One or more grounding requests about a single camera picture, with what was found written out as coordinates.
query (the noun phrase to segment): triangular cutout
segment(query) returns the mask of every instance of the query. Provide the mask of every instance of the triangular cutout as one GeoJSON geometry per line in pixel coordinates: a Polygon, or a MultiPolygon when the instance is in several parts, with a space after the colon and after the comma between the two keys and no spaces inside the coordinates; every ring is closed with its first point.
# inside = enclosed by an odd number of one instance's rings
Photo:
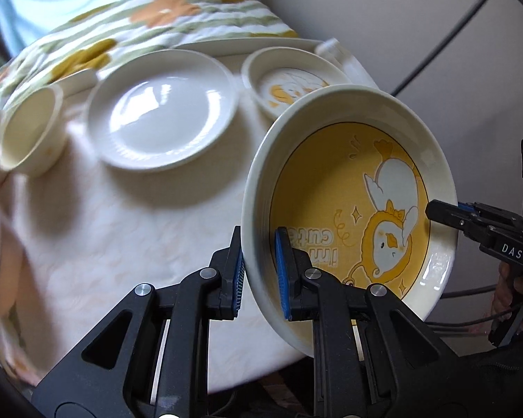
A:
{"type": "Polygon", "coordinates": [[[131,321],[131,311],[124,310],[88,345],[81,358],[106,370],[116,365],[124,336],[131,321]]]}
{"type": "Polygon", "coordinates": [[[390,313],[399,345],[407,363],[417,369],[439,359],[436,348],[400,312],[390,313]]]}

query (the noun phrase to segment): yellow bow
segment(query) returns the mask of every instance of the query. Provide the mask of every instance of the yellow bow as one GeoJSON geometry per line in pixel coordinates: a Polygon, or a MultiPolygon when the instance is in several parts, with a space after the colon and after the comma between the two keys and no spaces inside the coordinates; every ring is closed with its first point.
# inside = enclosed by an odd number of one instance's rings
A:
{"type": "Polygon", "coordinates": [[[385,212],[389,213],[389,215],[393,215],[397,220],[399,220],[401,222],[403,222],[403,220],[405,220],[405,211],[404,210],[395,210],[391,199],[388,199],[388,202],[385,205],[385,212]]]}

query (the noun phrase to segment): wall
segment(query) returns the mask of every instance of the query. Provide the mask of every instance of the wall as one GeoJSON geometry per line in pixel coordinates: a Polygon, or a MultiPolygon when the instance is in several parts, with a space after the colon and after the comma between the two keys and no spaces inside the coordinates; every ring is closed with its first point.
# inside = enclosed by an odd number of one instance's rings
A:
{"type": "MultiPolygon", "coordinates": [[[[302,37],[336,37],[391,91],[475,0],[261,0],[302,37]]],[[[398,96],[430,127],[460,201],[521,212],[523,7],[490,0],[454,42],[398,96]]],[[[497,262],[460,238],[446,290],[497,280],[497,262]]],[[[484,315],[489,296],[444,300],[435,320],[484,315]]]]}

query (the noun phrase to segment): metal screw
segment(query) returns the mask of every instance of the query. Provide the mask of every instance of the metal screw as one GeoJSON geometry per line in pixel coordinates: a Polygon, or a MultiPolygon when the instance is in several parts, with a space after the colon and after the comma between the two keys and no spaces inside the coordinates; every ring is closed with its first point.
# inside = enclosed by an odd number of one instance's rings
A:
{"type": "Polygon", "coordinates": [[[370,287],[370,293],[376,297],[383,297],[388,290],[383,284],[372,284],[370,287]]]}
{"type": "Polygon", "coordinates": [[[144,296],[151,292],[151,284],[141,283],[138,284],[134,289],[135,295],[144,296]]]}
{"type": "Polygon", "coordinates": [[[206,280],[208,280],[209,278],[213,278],[213,276],[215,275],[217,275],[217,271],[212,267],[206,267],[205,269],[201,269],[199,271],[199,276],[206,280]]]}
{"type": "Polygon", "coordinates": [[[304,272],[304,276],[308,280],[317,280],[318,278],[320,278],[322,276],[322,272],[321,272],[321,270],[316,269],[316,268],[306,269],[306,272],[304,272]]]}

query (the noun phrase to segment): cartoon duck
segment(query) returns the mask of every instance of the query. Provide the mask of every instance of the cartoon duck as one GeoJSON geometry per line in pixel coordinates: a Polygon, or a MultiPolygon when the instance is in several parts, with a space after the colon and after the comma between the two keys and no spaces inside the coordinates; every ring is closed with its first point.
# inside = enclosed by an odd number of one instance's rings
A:
{"type": "Polygon", "coordinates": [[[413,248],[410,234],[418,220],[418,189],[413,169],[392,157],[392,143],[374,141],[374,147],[382,162],[375,179],[365,174],[364,182],[376,212],[364,230],[361,262],[343,281],[358,287],[373,282],[388,283],[403,272],[413,248]]]}
{"type": "MultiPolygon", "coordinates": [[[[272,85],[269,88],[269,94],[277,101],[287,105],[292,105],[296,99],[308,94],[309,92],[319,90],[328,86],[325,80],[321,83],[310,82],[300,75],[284,72],[279,77],[282,80],[281,84],[272,85]]],[[[279,103],[269,101],[272,107],[279,106],[279,103]]]]}

